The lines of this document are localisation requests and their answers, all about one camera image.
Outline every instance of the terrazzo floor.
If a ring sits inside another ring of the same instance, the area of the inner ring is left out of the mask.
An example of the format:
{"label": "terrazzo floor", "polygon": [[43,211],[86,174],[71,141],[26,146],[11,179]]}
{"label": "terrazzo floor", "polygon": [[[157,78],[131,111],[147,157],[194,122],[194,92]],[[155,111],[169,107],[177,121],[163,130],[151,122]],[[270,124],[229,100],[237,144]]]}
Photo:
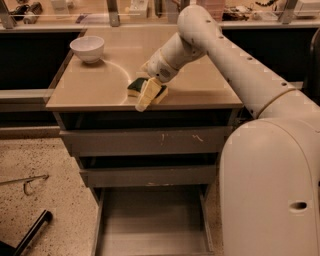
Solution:
{"label": "terrazzo floor", "polygon": [[[43,210],[53,220],[38,232],[23,255],[91,255],[97,204],[78,165],[69,156],[56,127],[0,129],[0,182],[49,175],[46,180],[0,186],[0,241],[17,246]],[[218,184],[206,205],[216,256],[223,255]]]}

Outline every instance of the cabinet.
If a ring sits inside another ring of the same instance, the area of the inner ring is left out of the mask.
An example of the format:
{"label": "cabinet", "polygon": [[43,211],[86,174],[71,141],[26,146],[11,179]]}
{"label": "cabinet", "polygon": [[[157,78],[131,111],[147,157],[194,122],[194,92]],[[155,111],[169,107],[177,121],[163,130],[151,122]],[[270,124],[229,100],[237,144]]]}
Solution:
{"label": "cabinet", "polygon": [[[175,31],[89,29],[108,57],[94,65],[73,57],[47,104],[99,204],[93,255],[213,255],[204,201],[242,103],[206,58],[145,112],[126,97],[128,78],[145,75],[139,65]],[[206,77],[195,86],[199,71]]]}

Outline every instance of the drawer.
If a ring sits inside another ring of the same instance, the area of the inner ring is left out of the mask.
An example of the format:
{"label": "drawer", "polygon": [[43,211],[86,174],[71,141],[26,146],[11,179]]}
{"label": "drawer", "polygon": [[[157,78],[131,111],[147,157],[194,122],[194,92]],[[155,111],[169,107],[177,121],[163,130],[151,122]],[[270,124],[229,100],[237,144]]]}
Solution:
{"label": "drawer", "polygon": [[132,159],[117,157],[117,161],[109,158],[92,159],[94,163],[89,166],[80,164],[87,167],[80,170],[80,175],[85,185],[93,188],[211,184],[216,177],[217,157],[218,153],[174,155],[170,156],[171,159],[155,156]]}
{"label": "drawer", "polygon": [[103,189],[92,255],[213,255],[199,187]]}
{"label": "drawer", "polygon": [[220,152],[231,127],[172,127],[61,131],[71,156],[127,156]]}

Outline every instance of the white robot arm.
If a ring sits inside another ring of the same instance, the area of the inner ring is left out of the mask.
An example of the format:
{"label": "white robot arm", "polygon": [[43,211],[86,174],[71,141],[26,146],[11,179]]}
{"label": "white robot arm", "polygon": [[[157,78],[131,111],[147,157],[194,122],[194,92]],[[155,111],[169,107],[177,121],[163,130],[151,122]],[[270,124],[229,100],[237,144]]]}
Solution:
{"label": "white robot arm", "polygon": [[319,256],[320,108],[232,43],[200,6],[148,62],[170,81],[207,54],[251,115],[227,140],[220,163],[226,256]]}

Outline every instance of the bowl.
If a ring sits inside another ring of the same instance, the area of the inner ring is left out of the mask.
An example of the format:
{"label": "bowl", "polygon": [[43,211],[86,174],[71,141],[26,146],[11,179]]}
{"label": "bowl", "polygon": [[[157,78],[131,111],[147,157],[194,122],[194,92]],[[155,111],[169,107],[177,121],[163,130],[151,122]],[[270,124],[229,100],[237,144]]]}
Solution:
{"label": "bowl", "polygon": [[103,54],[104,40],[98,36],[79,37],[70,43],[70,48],[80,60],[94,63]]}

